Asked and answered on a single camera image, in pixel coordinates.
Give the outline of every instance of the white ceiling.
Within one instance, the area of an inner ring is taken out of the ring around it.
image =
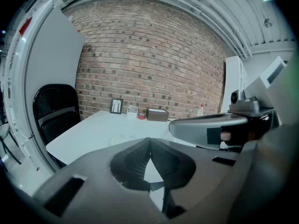
[[[87,0],[54,0],[61,8]],[[242,58],[293,51],[295,36],[273,0],[161,0],[197,16]]]

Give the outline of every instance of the small box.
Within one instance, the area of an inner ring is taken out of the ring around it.
[[[146,109],[146,118],[148,121],[167,122],[169,113],[166,110]]]

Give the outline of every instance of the black chair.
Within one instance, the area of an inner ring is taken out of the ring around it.
[[[43,86],[33,100],[33,114],[44,144],[80,122],[78,96],[68,84]]]

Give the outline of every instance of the small bottle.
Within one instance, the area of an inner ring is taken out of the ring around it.
[[[130,105],[128,107],[128,112],[131,112],[131,108],[132,108],[132,103],[130,103]]]
[[[202,104],[200,108],[197,110],[197,116],[203,116],[204,115],[204,105]]]

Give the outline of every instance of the black slot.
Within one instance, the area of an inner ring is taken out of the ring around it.
[[[44,208],[54,215],[61,217],[64,210],[82,187],[84,180],[72,177],[54,196],[44,205]]]
[[[221,143],[221,127],[206,129],[207,144],[220,144]]]
[[[273,71],[273,73],[267,79],[269,84],[271,84],[275,80],[275,78],[280,74],[280,72],[282,71],[283,68],[284,68],[284,65],[282,63],[278,65],[278,67],[275,69],[275,71]]]
[[[225,165],[229,165],[229,166],[233,166],[235,164],[235,160],[225,159],[225,158],[221,158],[221,157],[214,157],[212,159],[212,161],[222,163],[222,164],[225,164]]]

